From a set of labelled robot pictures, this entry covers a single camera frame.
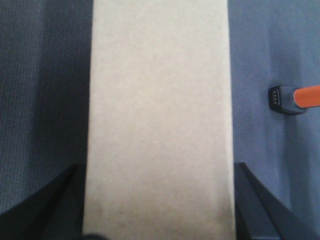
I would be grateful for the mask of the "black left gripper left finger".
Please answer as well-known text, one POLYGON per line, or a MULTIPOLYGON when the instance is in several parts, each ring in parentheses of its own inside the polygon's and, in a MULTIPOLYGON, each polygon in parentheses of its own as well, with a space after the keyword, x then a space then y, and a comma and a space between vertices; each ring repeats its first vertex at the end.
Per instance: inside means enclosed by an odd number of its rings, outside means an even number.
POLYGON ((82 233, 84 165, 74 164, 0 215, 2 240, 73 240, 82 233))

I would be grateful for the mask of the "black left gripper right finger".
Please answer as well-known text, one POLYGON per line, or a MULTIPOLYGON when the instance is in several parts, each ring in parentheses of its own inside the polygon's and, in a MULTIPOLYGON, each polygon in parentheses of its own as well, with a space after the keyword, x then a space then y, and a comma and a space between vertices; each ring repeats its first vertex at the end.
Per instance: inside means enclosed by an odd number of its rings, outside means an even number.
POLYGON ((237 240, 318 240, 320 236, 286 208, 244 162, 234 164, 237 240))

